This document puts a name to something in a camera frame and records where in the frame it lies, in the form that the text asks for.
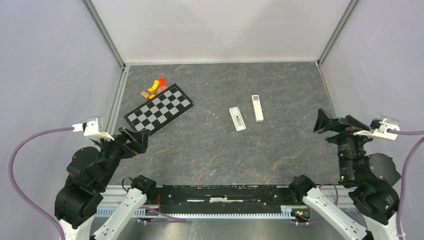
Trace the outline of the white remote control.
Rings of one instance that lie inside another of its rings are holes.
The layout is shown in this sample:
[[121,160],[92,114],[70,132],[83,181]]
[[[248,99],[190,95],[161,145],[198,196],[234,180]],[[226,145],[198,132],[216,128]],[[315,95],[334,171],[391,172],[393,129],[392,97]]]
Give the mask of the white remote control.
[[241,115],[240,109],[237,106],[231,107],[229,108],[229,113],[234,124],[235,130],[237,132],[246,130],[246,125]]
[[259,95],[252,95],[251,100],[252,100],[252,107],[253,107],[253,111],[254,111],[255,121],[256,122],[263,122],[264,116],[263,116],[263,111],[262,111],[262,106],[261,106]]

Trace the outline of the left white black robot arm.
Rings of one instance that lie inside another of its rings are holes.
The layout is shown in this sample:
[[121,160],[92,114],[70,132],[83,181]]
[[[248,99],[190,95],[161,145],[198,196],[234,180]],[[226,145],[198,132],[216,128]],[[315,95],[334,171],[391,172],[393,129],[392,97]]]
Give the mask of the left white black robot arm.
[[98,148],[83,147],[67,166],[68,177],[55,199],[54,215],[66,240],[116,240],[134,213],[144,203],[157,198],[156,182],[139,175],[132,180],[124,200],[94,233],[91,226],[103,193],[121,160],[144,154],[149,130],[131,131],[124,127],[110,140],[97,140]]

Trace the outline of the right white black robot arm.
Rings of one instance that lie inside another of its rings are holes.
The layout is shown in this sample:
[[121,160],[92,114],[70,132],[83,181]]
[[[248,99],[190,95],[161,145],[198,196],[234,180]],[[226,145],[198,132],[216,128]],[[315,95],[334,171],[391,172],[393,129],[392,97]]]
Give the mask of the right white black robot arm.
[[374,139],[395,140],[400,122],[387,116],[374,118],[367,125],[351,115],[333,117],[319,109],[315,134],[328,131],[326,141],[337,146],[339,184],[349,189],[348,196],[363,215],[362,226],[332,203],[307,176],[297,176],[289,185],[289,199],[316,211],[346,240],[401,240],[397,230],[400,197],[394,185],[401,179],[393,159],[383,153],[367,154],[364,146]]

